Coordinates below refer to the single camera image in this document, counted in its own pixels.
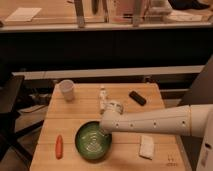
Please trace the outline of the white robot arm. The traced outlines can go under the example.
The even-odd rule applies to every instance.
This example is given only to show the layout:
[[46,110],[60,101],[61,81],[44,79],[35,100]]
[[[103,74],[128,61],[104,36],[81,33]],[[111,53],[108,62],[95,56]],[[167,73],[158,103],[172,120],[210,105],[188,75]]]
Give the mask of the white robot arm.
[[174,134],[203,139],[196,171],[213,171],[213,104],[183,105],[122,114],[116,101],[109,102],[100,127],[105,133],[134,132]]

